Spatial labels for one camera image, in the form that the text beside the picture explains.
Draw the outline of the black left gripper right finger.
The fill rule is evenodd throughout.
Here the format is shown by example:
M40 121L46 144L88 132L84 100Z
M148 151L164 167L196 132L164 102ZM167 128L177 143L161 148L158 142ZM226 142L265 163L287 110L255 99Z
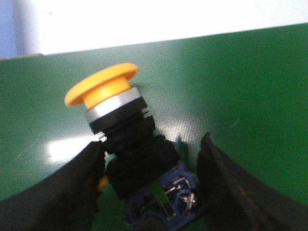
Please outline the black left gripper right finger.
M272 189L228 157L206 133L197 177L209 231L306 231L308 207Z

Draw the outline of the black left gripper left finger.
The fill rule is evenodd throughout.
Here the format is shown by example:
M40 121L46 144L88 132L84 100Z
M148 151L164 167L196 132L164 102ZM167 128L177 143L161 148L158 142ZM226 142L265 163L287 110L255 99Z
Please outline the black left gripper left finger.
M2 231L90 231L104 176L104 145L92 141L36 185L0 203Z

